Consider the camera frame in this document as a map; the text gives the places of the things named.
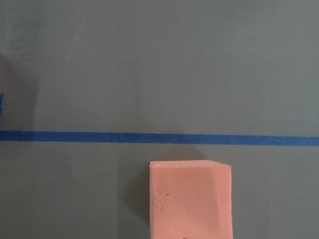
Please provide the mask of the orange foam cube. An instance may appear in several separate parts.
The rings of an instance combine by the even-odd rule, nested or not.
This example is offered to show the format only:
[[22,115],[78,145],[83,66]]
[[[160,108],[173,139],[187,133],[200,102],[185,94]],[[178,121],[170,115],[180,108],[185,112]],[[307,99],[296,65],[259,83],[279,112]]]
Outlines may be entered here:
[[231,239],[231,166],[212,160],[152,161],[153,239]]

